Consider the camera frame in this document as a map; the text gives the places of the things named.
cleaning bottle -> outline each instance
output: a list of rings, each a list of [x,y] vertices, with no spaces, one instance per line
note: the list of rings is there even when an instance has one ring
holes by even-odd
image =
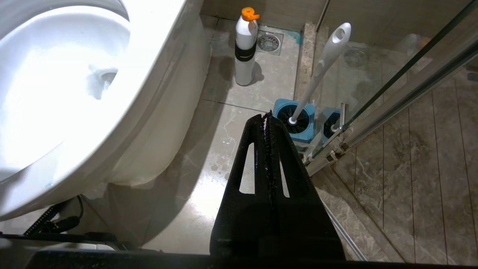
[[[254,77],[254,55],[257,42],[257,19],[254,9],[242,9],[242,14],[236,24],[236,59],[234,63],[236,82],[239,85],[248,85]]]

marble floor tile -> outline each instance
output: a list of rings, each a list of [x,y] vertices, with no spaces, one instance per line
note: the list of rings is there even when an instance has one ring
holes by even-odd
[[[478,252],[455,80],[433,90],[448,264],[476,265]]]
[[[351,192],[355,191],[356,155],[357,149],[352,149],[331,166]]]
[[[392,262],[403,262],[404,259],[400,253],[397,252],[396,247],[391,244],[390,240],[383,233],[382,228],[379,227],[371,218],[370,213],[367,212],[354,193],[347,188],[340,176],[333,172],[329,167],[325,167],[322,169],[322,171],[326,175],[327,179],[332,183],[335,190],[337,190],[340,197],[347,202],[347,205],[350,206],[355,216],[357,216],[359,221],[363,223],[368,233],[370,233],[370,235],[375,239],[388,259]]]
[[[355,196],[383,227],[383,127],[357,147]]]
[[[214,31],[216,30],[218,18],[207,16],[207,15],[199,15],[201,17],[201,21],[203,23],[204,32],[206,34],[206,39],[208,42],[211,42],[212,36],[214,35]]]
[[[407,262],[415,262],[408,109],[383,127],[383,230]]]
[[[455,75],[455,82],[475,231],[478,231],[478,82],[467,80],[468,73],[462,70]]]
[[[211,41],[213,55],[201,98],[239,107],[269,111],[279,98],[292,100],[300,34],[261,26],[261,30],[284,35],[280,56],[256,52],[254,79],[240,86],[234,79],[236,21],[220,19]]]
[[[321,112],[327,107],[340,109],[340,102],[337,100],[339,64],[339,60],[332,64],[311,97],[310,102],[316,106],[316,111]]]
[[[143,249],[208,254],[211,230],[246,121],[257,111],[201,100],[176,158],[156,182]],[[252,163],[244,178],[254,177]]]
[[[23,216],[0,222],[0,232],[7,235],[23,235],[46,210],[46,208],[42,208]]]
[[[417,263],[446,264],[445,230],[431,92],[409,107]]]
[[[338,71],[337,85],[337,104],[340,107],[341,102],[348,104],[348,121],[362,108],[372,96],[380,90],[381,63],[376,61],[366,61],[360,68],[351,68],[341,66]],[[372,112],[382,103],[382,98],[377,99],[368,109],[367,113]]]
[[[398,71],[406,64],[408,56],[404,53],[391,50],[382,50],[380,61],[382,63],[382,85],[385,86]],[[383,101],[390,98],[398,89],[407,83],[407,74],[403,74],[390,88],[383,94]]]
[[[330,209],[332,214],[340,222],[344,230],[357,245],[362,254],[369,261],[390,261],[388,256],[383,252],[375,238],[368,232],[364,224],[358,219],[354,211],[342,198],[341,194],[330,182],[327,176],[322,172],[318,172],[311,177],[315,189],[322,199],[323,203]],[[351,251],[347,243],[343,243],[344,250],[349,253],[349,257],[358,257]]]

water stain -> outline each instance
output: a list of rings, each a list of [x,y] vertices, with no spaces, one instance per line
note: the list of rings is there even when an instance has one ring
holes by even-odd
[[[302,35],[298,32],[283,30],[285,35],[292,37],[297,44],[302,44]]]

black cable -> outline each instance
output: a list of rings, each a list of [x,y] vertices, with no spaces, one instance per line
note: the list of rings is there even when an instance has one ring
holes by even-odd
[[[36,220],[35,223],[33,223],[32,226],[26,230],[25,233],[23,233],[23,235],[34,235],[39,233],[43,226],[53,219],[53,217],[55,217],[55,215],[59,213],[70,201],[71,199],[50,206],[50,208],[48,208],[48,210],[46,210],[45,213],[43,213],[38,220]]]
[[[80,215],[78,216],[78,219],[81,219],[83,217],[83,202],[81,201],[81,197],[78,195],[78,202],[80,203]]]

beige floor tile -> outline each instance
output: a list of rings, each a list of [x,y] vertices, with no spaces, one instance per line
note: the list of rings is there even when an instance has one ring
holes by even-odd
[[[240,86],[234,79],[236,21],[219,20],[211,46],[213,56],[201,98],[240,107],[269,111],[279,98],[292,100],[297,72],[300,34],[263,27],[284,35],[280,56],[256,52],[254,79]]]
[[[200,17],[203,23],[206,39],[208,42],[211,42],[212,36],[214,35],[214,31],[216,30],[218,18],[202,14],[200,15]]]
[[[158,179],[168,184],[157,195],[144,249],[209,253],[211,230],[244,125],[256,114],[200,101],[180,152]],[[243,178],[253,178],[252,163],[246,162]]]

